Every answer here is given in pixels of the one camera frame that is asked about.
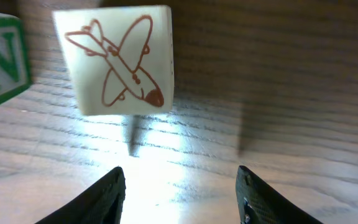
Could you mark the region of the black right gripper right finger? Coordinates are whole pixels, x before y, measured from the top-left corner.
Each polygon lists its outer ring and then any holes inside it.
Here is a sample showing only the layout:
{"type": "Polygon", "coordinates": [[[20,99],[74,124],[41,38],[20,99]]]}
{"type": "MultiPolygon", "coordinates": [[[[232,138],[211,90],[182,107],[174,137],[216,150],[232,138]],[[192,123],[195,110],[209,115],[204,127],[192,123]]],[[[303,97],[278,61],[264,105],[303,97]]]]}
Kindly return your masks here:
{"type": "Polygon", "coordinates": [[[236,197],[241,224],[321,224],[246,166],[239,166],[236,197]]]}

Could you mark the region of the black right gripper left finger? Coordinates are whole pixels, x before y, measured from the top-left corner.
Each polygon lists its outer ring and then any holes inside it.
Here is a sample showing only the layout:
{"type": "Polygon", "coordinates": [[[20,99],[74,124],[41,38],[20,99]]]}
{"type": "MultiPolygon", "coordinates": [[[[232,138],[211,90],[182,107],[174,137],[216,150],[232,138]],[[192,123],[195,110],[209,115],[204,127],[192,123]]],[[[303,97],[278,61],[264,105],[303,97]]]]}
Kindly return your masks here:
{"type": "Polygon", "coordinates": [[[79,196],[36,224],[119,224],[125,190],[123,169],[115,167],[79,196]]]}

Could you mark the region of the wooden block airplane green N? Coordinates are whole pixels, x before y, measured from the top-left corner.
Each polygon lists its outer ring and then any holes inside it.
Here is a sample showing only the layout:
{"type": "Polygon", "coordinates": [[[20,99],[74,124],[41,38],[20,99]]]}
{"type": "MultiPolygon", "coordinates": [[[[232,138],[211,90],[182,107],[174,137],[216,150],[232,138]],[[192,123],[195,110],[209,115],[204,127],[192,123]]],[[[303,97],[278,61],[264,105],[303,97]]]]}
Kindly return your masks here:
{"type": "Polygon", "coordinates": [[[83,115],[160,114],[173,108],[169,6],[59,10],[53,18],[83,115]]]}

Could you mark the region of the wooden block red A side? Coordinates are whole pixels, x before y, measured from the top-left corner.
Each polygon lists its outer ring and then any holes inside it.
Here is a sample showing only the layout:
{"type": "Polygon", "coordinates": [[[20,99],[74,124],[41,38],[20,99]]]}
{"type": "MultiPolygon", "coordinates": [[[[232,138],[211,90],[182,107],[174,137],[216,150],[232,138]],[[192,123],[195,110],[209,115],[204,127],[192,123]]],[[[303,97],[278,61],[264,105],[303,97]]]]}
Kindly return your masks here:
{"type": "Polygon", "coordinates": [[[21,20],[0,13],[0,104],[32,84],[21,20]]]}

